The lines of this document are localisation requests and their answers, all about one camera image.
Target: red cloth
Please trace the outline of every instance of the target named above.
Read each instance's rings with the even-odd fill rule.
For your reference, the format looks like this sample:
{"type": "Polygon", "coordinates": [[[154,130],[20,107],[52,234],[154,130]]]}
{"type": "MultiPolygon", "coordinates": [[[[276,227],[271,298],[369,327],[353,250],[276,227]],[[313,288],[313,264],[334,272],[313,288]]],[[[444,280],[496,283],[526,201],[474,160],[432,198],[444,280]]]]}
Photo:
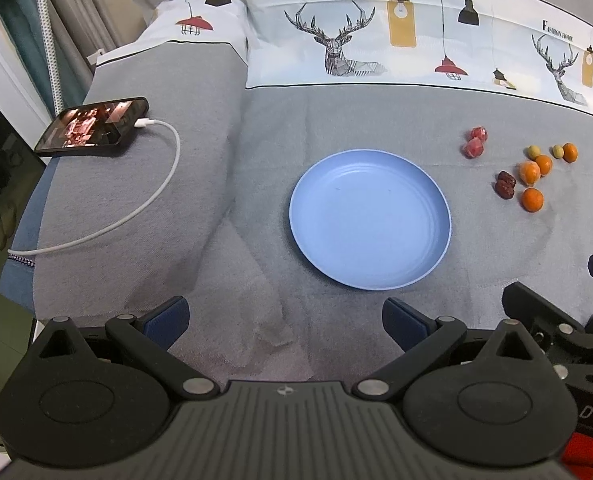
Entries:
{"type": "Polygon", "coordinates": [[[577,478],[591,480],[593,475],[593,438],[574,433],[561,460],[577,478]]]}

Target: smartphone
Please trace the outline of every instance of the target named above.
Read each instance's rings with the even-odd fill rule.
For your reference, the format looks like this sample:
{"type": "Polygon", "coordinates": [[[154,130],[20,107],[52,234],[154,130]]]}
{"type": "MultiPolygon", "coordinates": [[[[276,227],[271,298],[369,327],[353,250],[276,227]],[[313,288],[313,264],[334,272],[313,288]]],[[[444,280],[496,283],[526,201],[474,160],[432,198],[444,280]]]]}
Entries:
{"type": "Polygon", "coordinates": [[[81,105],[63,110],[38,140],[39,156],[116,155],[134,138],[134,123],[145,116],[144,97],[81,105]]]}

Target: deer illustration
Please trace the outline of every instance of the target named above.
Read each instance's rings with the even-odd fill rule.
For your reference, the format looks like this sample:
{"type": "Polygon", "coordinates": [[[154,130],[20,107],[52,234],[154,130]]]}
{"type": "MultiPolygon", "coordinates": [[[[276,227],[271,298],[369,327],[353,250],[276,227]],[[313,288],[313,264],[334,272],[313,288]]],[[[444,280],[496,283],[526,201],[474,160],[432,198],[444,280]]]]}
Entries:
{"type": "Polygon", "coordinates": [[[570,47],[570,57],[566,57],[564,53],[563,61],[559,63],[559,68],[555,70],[555,67],[552,65],[552,59],[547,54],[547,47],[545,48],[545,50],[543,50],[543,48],[541,47],[541,40],[543,40],[544,36],[545,34],[536,41],[535,37],[532,36],[532,44],[534,44],[535,49],[539,53],[539,56],[545,59],[545,67],[548,70],[550,70],[552,75],[555,77],[555,81],[557,82],[557,86],[559,88],[559,91],[561,92],[561,97],[563,97],[566,101],[569,101],[571,103],[577,103],[578,105],[587,106],[588,102],[585,100],[585,97],[583,97],[583,95],[579,94],[578,92],[570,90],[566,85],[563,84],[563,80],[561,80],[565,75],[565,69],[574,64],[574,62],[579,57],[579,53],[577,53],[577,55],[575,56],[573,54],[572,45],[568,44],[568,47],[570,47]]]}
{"type": "Polygon", "coordinates": [[[294,25],[298,30],[302,30],[303,32],[313,35],[315,37],[315,41],[325,47],[325,71],[328,74],[339,76],[380,75],[385,72],[385,68],[383,65],[381,65],[381,63],[374,61],[364,62],[346,59],[343,54],[343,45],[352,39],[350,33],[361,30],[362,28],[366,28],[369,22],[372,21],[372,18],[374,18],[376,10],[376,7],[372,9],[372,14],[370,14],[370,17],[366,19],[365,11],[361,9],[361,7],[359,7],[356,2],[352,3],[357,6],[357,9],[360,10],[361,15],[359,16],[357,22],[352,25],[350,17],[346,14],[348,25],[342,29],[339,29],[339,35],[336,38],[327,37],[323,32],[323,29],[317,27],[315,16],[312,16],[312,22],[310,23],[309,27],[306,23],[302,22],[301,12],[303,12],[303,9],[307,4],[303,4],[303,7],[301,7],[295,14],[294,20],[290,18],[287,12],[285,14],[288,21],[292,23],[292,25],[294,25]]]}

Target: blue plate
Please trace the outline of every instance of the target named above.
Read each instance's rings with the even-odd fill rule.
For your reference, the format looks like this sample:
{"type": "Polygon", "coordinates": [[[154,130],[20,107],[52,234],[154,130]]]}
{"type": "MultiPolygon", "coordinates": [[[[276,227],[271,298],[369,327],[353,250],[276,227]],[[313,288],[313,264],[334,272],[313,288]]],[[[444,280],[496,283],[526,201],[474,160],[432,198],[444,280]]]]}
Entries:
{"type": "Polygon", "coordinates": [[[317,162],[296,184],[289,215],[305,257],[333,280],[364,290],[427,276],[452,232],[448,203],[430,175],[378,150],[317,162]]]}

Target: red object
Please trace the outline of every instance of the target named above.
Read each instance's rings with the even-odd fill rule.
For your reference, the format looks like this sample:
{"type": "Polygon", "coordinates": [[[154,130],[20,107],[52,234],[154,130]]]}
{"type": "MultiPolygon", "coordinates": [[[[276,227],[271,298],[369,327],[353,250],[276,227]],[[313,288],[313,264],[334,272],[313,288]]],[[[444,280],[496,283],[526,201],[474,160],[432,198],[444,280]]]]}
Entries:
{"type": "Polygon", "coordinates": [[[477,126],[476,128],[472,128],[470,132],[470,139],[481,139],[482,142],[488,140],[488,130],[486,130],[483,126],[477,126]]]}
{"type": "Polygon", "coordinates": [[[467,72],[459,68],[448,56],[443,58],[441,64],[434,69],[434,72],[441,72],[447,75],[450,79],[459,80],[462,75],[467,75],[467,72]]]}
{"type": "Polygon", "coordinates": [[[477,158],[483,153],[483,141],[478,137],[468,140],[463,147],[463,152],[470,158],[477,158]]]}
{"type": "Polygon", "coordinates": [[[561,461],[577,478],[591,480],[593,476],[593,438],[573,433],[561,461]]]}
{"type": "Polygon", "coordinates": [[[205,28],[206,30],[214,30],[212,25],[210,25],[206,20],[204,20],[200,16],[192,16],[191,18],[186,18],[185,20],[180,20],[177,22],[177,25],[189,25],[190,27],[196,28],[205,28]]]}

